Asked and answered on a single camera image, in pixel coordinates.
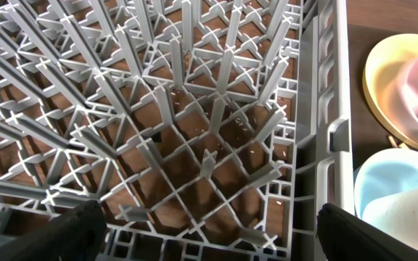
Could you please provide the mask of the blue bowl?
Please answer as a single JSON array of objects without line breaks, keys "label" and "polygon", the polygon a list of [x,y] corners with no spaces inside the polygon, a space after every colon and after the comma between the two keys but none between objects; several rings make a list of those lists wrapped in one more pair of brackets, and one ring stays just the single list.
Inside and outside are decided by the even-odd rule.
[{"label": "blue bowl", "polygon": [[384,149],[354,171],[354,205],[362,218],[368,203],[392,194],[418,189],[418,152]]}]

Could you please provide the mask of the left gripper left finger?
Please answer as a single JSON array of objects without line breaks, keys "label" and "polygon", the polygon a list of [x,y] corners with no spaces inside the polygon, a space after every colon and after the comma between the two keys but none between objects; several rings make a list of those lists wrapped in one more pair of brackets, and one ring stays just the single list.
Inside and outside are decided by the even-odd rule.
[{"label": "left gripper left finger", "polygon": [[89,200],[0,246],[0,261],[95,260],[106,231],[102,208]]}]

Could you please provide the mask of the grey dishwasher rack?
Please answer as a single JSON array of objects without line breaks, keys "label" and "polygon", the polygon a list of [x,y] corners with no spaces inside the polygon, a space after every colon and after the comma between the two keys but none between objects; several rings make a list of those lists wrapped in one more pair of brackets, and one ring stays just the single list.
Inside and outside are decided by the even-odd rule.
[{"label": "grey dishwasher rack", "polygon": [[92,200],[99,260],[323,260],[350,123],[344,1],[0,1],[0,246]]}]

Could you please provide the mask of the right wooden chopstick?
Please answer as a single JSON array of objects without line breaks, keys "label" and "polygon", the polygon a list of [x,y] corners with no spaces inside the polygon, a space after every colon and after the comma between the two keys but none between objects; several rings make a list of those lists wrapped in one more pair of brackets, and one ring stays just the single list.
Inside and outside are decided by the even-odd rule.
[{"label": "right wooden chopstick", "polygon": [[409,149],[409,147],[405,143],[399,144],[399,147],[402,149]]}]

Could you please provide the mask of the white paper cup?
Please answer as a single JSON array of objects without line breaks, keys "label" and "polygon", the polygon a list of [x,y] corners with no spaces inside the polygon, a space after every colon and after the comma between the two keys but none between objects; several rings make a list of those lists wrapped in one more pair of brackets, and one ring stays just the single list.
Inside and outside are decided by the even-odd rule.
[{"label": "white paper cup", "polygon": [[418,189],[371,201],[362,219],[418,250]]}]

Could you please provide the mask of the left wooden chopstick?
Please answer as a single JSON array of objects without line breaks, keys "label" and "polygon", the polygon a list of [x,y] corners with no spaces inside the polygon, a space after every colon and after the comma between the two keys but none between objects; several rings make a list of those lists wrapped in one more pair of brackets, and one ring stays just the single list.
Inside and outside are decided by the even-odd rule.
[{"label": "left wooden chopstick", "polygon": [[388,140],[390,142],[390,145],[393,148],[398,148],[399,147],[399,145],[397,144],[396,140],[392,136],[388,136]]}]

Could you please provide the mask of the yellow plate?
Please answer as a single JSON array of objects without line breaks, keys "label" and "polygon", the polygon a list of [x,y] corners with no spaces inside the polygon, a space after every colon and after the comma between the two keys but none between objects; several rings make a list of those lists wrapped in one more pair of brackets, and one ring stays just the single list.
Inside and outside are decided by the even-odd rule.
[{"label": "yellow plate", "polygon": [[404,125],[408,112],[398,92],[403,66],[418,57],[418,34],[404,33],[381,40],[370,51],[363,72],[365,99],[377,120],[396,138],[418,149],[418,135]]}]

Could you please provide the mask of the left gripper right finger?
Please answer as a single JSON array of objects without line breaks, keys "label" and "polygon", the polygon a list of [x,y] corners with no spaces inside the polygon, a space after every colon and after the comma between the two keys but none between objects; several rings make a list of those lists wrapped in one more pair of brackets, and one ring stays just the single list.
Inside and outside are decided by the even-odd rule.
[{"label": "left gripper right finger", "polygon": [[316,237],[328,260],[418,261],[418,250],[331,203],[319,210]]}]

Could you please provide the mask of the wooden chopstick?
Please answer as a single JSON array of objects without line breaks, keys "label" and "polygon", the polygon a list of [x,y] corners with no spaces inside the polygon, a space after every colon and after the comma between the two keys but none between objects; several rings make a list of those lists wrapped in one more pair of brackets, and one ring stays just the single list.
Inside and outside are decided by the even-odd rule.
[{"label": "wooden chopstick", "polygon": [[402,149],[409,149],[409,147],[405,143],[399,144],[399,147]]},{"label": "wooden chopstick", "polygon": [[396,140],[392,136],[388,136],[388,140],[390,142],[390,145],[393,148],[398,148],[399,147],[399,145],[397,144]]}]

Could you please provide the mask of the brown serving tray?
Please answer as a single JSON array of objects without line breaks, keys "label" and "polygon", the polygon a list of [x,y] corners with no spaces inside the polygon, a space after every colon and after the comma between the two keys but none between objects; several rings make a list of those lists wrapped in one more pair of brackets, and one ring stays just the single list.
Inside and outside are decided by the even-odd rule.
[{"label": "brown serving tray", "polygon": [[390,148],[388,131],[375,119],[364,97],[364,65],[373,47],[396,31],[359,25],[348,26],[348,52],[351,90],[351,139],[353,168],[357,169],[370,156]]}]

